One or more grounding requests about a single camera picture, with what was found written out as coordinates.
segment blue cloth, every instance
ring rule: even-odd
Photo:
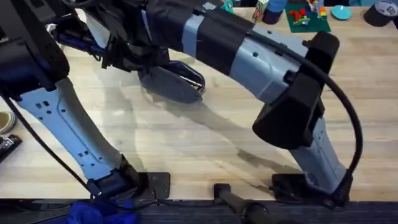
[[[132,208],[131,201],[125,201],[124,207]],[[117,208],[103,202],[75,202],[69,216],[45,222],[46,224],[136,224],[138,214],[118,213]]]

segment green lego plate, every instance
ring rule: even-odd
[[[293,16],[289,16],[290,11],[299,11],[305,7],[304,4],[287,4],[285,7],[285,13],[289,22],[290,31],[296,32],[330,32],[330,26],[327,20],[319,19],[316,12],[311,15],[311,20],[306,26],[293,25]]]

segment tape roll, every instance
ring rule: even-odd
[[[363,17],[368,24],[382,27],[391,22],[396,16],[398,16],[397,4],[390,0],[381,0],[366,11]]]

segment wooden surface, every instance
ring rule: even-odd
[[[374,28],[353,8],[353,18],[329,18],[341,41],[331,76],[352,100],[363,124],[364,155],[354,176],[352,200],[398,200],[398,31]],[[250,18],[252,9],[236,9]],[[289,34],[285,18],[269,26]],[[314,34],[299,34],[310,39]],[[211,198],[214,183],[227,182],[244,198],[272,199],[273,173],[299,172],[287,151],[262,142],[251,131],[262,103],[233,80],[189,56],[171,52],[201,72],[208,88],[203,103],[178,105],[146,92],[135,73],[100,64],[65,49],[70,79],[87,112],[112,145],[138,170],[170,172],[170,198]],[[328,134],[341,161],[354,149],[351,125],[333,94],[325,90]],[[0,108],[7,110],[1,102]],[[31,115],[26,118],[45,142],[82,173],[66,150]],[[23,145],[0,164],[0,198],[87,198],[88,193],[32,139],[22,125],[13,131]]]

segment black tape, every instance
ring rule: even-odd
[[[220,8],[207,11],[198,29],[197,59],[229,75],[246,31],[253,26],[253,23]]]
[[[151,0],[146,6],[152,41],[160,46],[183,51],[182,34],[194,8],[208,0]]]

